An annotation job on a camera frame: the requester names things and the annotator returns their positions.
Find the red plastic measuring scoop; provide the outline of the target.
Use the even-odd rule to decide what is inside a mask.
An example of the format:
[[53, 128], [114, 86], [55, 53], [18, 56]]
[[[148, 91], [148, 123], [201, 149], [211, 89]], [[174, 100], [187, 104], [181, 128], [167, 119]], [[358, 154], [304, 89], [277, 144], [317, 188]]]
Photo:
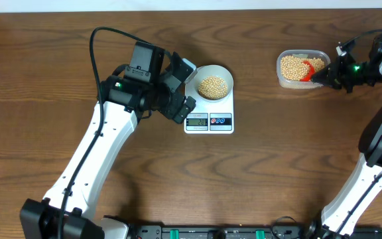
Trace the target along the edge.
[[311, 63], [307, 60], [304, 60], [302, 63], [307, 65], [309, 67], [309, 70], [308, 70], [307, 75], [305, 77], [301, 78], [300, 81], [301, 82], [309, 82], [309, 81], [311, 81], [312, 75], [315, 73], [315, 69], [314, 69], [313, 65], [311, 65]]

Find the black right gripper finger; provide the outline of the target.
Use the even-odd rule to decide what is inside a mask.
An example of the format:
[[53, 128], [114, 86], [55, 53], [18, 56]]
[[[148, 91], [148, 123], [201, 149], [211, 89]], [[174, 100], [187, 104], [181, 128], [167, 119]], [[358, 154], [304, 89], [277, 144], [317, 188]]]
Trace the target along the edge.
[[313, 76], [311, 77], [313, 83], [321, 84], [322, 86], [333, 88], [334, 83], [330, 77]]
[[329, 77], [330, 73], [330, 65], [323, 67], [323, 69], [317, 71], [314, 73], [311, 77], [311, 79], [327, 79]]

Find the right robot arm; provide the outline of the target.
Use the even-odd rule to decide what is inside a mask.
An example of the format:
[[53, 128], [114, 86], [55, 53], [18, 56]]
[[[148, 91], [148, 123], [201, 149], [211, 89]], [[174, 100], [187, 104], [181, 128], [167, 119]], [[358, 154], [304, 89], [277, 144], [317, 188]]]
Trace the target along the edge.
[[[338, 57], [311, 81], [352, 92], [354, 86], [382, 83], [382, 29], [375, 29], [367, 62], [351, 55], [356, 38], [338, 45]], [[311, 222], [305, 238], [382, 238], [382, 228], [358, 227], [357, 221], [382, 190], [382, 106], [364, 129], [355, 169], [337, 196]]]

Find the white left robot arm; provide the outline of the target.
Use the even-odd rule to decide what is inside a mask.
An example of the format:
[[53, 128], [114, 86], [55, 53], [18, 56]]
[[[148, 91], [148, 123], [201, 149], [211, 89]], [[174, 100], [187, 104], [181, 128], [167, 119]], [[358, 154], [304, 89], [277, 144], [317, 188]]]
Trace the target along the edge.
[[164, 54], [133, 56], [99, 84], [102, 101], [68, 166], [41, 201], [28, 199], [21, 212], [25, 238], [127, 238], [129, 227], [108, 216], [93, 221], [102, 186], [113, 163], [143, 119], [158, 111], [181, 124], [196, 101], [180, 91], [197, 68], [177, 53], [161, 68]]

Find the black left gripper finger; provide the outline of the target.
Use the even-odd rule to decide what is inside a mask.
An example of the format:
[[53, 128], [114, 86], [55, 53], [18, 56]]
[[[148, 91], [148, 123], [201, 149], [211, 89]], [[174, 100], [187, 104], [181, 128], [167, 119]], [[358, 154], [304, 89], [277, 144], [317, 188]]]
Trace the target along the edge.
[[188, 96], [179, 107], [179, 110], [174, 114], [172, 120], [175, 123], [182, 124], [188, 114], [196, 107], [196, 101], [193, 97]]
[[186, 58], [181, 58], [177, 52], [173, 52], [172, 59], [167, 86], [171, 92], [175, 92], [183, 83], [189, 82], [194, 77], [194, 64]]

